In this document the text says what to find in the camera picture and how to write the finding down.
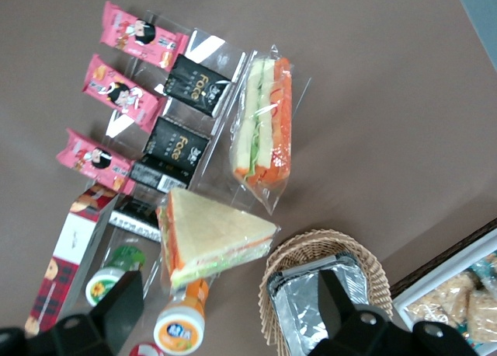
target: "tartan packaging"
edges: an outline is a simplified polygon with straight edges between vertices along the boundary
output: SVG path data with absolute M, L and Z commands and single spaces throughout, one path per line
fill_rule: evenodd
M 28 334 L 49 330 L 74 305 L 116 200 L 116 192 L 95 184 L 71 205 L 24 326 Z

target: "yogurt bottle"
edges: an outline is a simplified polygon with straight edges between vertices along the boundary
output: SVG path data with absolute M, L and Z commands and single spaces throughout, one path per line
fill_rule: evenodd
M 86 285 L 86 300 L 92 306 L 99 304 L 103 297 L 129 270 L 140 270 L 145 263 L 145 255 L 135 246 L 120 246 L 114 250 L 109 262 L 98 270 Z
M 166 354 L 191 354 L 202 344 L 208 295 L 207 282 L 199 279 L 178 291 L 161 311 L 154 328 L 154 340 Z

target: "sandwich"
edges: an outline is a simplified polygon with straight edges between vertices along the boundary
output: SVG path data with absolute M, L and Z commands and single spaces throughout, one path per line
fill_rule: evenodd
M 256 58 L 251 65 L 235 134 L 233 173 L 250 187 L 271 189 L 290 175 L 290 62 Z
M 247 212 L 174 188 L 158 209 L 162 258 L 173 288 L 258 259 L 278 227 Z

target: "pink snack package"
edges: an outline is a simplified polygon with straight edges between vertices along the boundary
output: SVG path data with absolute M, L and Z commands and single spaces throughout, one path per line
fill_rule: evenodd
M 57 160 L 68 168 L 94 179 L 102 185 L 125 194 L 131 194 L 136 183 L 128 178 L 133 161 L 124 158 L 98 142 L 68 128 L 68 145 L 57 155 Z
M 101 43 L 121 49 L 168 72 L 189 41 L 184 33 L 171 33 L 156 27 L 112 2 L 106 2 L 102 25 Z
M 144 131 L 151 133 L 165 105 L 140 86 L 125 78 L 94 54 L 85 77 L 83 92 L 133 119 Z

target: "brown tabletop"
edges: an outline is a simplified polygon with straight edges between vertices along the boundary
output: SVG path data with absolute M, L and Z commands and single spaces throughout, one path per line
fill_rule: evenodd
M 22 326 L 86 179 L 55 155 L 66 127 L 99 139 L 110 110 L 81 93 L 106 0 L 0 0 L 0 326 Z M 391 283 L 495 218 L 497 78 L 459 0 L 111 0 L 237 47 L 277 44 L 313 78 L 294 120 L 277 242 L 351 235 Z M 264 260 L 221 275 L 198 355 L 276 354 L 260 331 Z M 152 290 L 130 345 L 150 339 Z

